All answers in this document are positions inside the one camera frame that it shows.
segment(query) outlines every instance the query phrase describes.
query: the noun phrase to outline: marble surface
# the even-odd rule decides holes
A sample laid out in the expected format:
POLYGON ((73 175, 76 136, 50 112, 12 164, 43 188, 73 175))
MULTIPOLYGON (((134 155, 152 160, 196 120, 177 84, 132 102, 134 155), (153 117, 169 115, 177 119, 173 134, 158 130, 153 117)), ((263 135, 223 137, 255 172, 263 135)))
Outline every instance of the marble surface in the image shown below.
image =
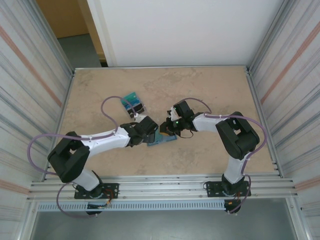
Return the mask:
MULTIPOLYGON (((100 112, 101 102, 131 92, 137 93, 158 124, 165 121, 173 104, 186 97, 202 99, 213 114, 239 111, 259 120, 243 67, 77 69, 60 132, 88 135, 113 129, 113 123, 100 112)), ((188 104, 195 113, 206 110, 199 102, 188 100, 188 104)), ((107 101, 104 110, 119 124, 131 121, 118 99, 107 101)), ((262 131, 254 128, 262 142, 262 131)), ((227 165, 228 154, 219 135, 195 132, 190 139, 112 149, 90 158, 86 168, 100 176, 132 176, 223 173, 227 165)), ((273 170, 266 146, 246 167, 246 172, 273 170)))

